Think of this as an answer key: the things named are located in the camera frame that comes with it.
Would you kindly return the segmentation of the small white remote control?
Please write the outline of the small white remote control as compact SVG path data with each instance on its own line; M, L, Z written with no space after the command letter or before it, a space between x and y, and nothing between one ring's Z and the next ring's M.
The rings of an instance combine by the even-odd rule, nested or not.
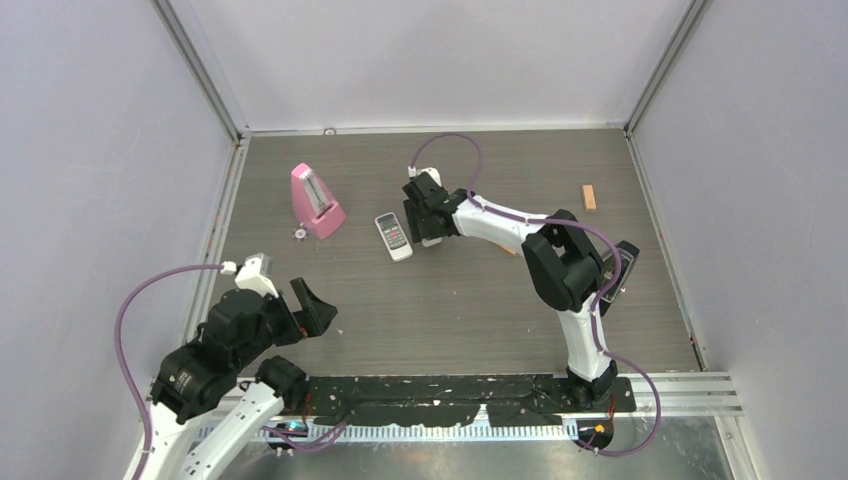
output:
M378 215L374 222L394 262L406 260L413 255L411 244L394 212Z

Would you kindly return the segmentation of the large white remote control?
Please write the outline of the large white remote control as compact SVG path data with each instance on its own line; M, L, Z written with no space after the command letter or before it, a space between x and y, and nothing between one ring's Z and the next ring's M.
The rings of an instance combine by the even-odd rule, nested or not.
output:
M435 246L435 245L437 245L441 242L442 242L442 238L423 239L421 244L422 244L423 247L429 248L429 247Z

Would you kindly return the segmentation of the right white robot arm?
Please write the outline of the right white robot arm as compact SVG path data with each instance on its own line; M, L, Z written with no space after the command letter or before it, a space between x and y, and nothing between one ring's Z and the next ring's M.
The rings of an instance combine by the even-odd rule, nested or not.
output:
M566 210L544 216L491 203L465 189L453 192L428 172L412 171L403 202L412 240L433 242L470 237L505 247L527 265L534 290L560 321L567 346L566 388L584 410L596 410L611 395L618 374L601 325L605 263Z

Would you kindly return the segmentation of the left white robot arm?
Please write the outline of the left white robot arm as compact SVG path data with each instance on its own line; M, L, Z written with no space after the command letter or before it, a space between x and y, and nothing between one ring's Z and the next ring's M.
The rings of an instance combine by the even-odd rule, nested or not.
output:
M273 356L261 362L237 405L197 447L197 431L238 384L242 370L273 346L323 335L338 314L301 278L291 285L300 309L273 290L236 288L214 304L193 339L161 362L150 399L141 404L143 440L135 479L216 479L251 437L281 413L301 413L309 377Z

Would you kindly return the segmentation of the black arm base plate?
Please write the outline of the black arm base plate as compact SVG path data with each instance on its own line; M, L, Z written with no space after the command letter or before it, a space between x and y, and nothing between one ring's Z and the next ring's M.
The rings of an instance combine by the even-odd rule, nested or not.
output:
M312 376L281 413L318 425L468 426L484 412L493 427L549 426L567 414L636 410L631 382L618 377L593 400L564 375Z

